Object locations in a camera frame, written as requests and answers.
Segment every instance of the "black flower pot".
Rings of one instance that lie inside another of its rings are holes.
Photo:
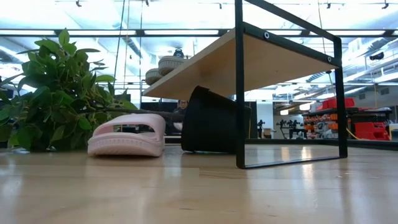
[[[235,153],[238,145],[235,101],[197,86],[190,98],[181,133],[184,151]],[[251,109],[245,107],[248,132]]]

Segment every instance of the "shelf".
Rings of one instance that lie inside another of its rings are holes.
[[[378,110],[359,110],[359,108],[346,108],[346,112],[348,114],[389,114],[392,113],[392,111],[385,110],[385,111],[378,111]],[[303,114],[303,116],[316,116],[316,115],[324,115],[324,114],[332,114],[332,113],[337,113],[337,109],[327,109],[327,110],[321,110],[321,111],[316,111],[312,113],[306,113]]]
[[[184,64],[155,82],[144,96],[189,100],[200,85],[211,91],[235,94],[235,30],[231,30]],[[337,68],[333,57],[312,50],[244,22],[245,91]]]

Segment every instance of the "woven basket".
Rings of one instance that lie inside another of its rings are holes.
[[[164,56],[159,60],[159,74],[165,76],[184,62],[180,57]]]
[[[159,75],[159,69],[157,69],[157,68],[150,69],[145,74],[145,82],[148,85],[154,84],[157,80],[160,80],[161,78],[162,78],[162,76]]]

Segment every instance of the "green leafy plant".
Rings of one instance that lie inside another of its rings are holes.
[[[127,101],[127,90],[120,100],[114,98],[114,77],[97,76],[96,71],[106,67],[101,61],[87,61],[87,53],[98,50],[77,49],[66,29],[58,40],[59,44],[39,40],[35,42],[39,49],[21,52],[29,56],[23,73],[0,83],[13,85],[13,79],[23,76],[16,86],[18,96],[9,100],[0,92],[6,104],[0,109],[0,141],[30,151],[82,148],[100,124],[123,113],[151,113]],[[20,95],[24,85],[37,89]]]

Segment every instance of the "fluorescent light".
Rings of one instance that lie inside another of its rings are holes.
[[[374,83],[344,83],[345,86],[368,86],[374,85]]]
[[[305,104],[303,104],[303,105],[300,105],[299,106],[299,108],[300,108],[300,110],[310,110],[311,109],[311,104],[313,104],[313,103],[305,103]]]
[[[280,111],[280,115],[288,115],[288,114],[289,114],[289,110]]]
[[[300,30],[270,30],[271,33],[276,35],[300,35]]]
[[[355,93],[355,92],[357,92],[357,91],[359,91],[359,90],[363,90],[363,89],[365,89],[365,87],[355,88],[355,89],[353,89],[353,90],[349,90],[349,91],[347,91],[347,92],[344,92],[344,94]]]
[[[392,85],[398,85],[398,83],[378,83],[378,85],[392,86]]]
[[[388,81],[388,80],[393,80],[393,79],[396,79],[396,78],[398,78],[398,72],[394,72],[394,73],[387,74],[387,75],[382,75],[379,78],[375,78],[374,81],[376,83],[379,83],[379,82],[385,82],[385,81]]]
[[[315,93],[302,93],[302,94],[299,94],[297,96],[294,96],[294,99],[295,100],[299,100],[299,99],[310,97],[310,96],[313,96],[313,95],[315,95]]]
[[[330,30],[333,35],[381,35],[385,30]]]
[[[317,99],[327,99],[327,98],[331,98],[334,97],[335,94],[334,93],[325,93],[323,95],[317,96]]]
[[[135,30],[69,30],[70,35],[135,35]]]
[[[55,35],[53,30],[0,30],[0,35]]]
[[[215,35],[218,30],[145,30],[146,35]]]

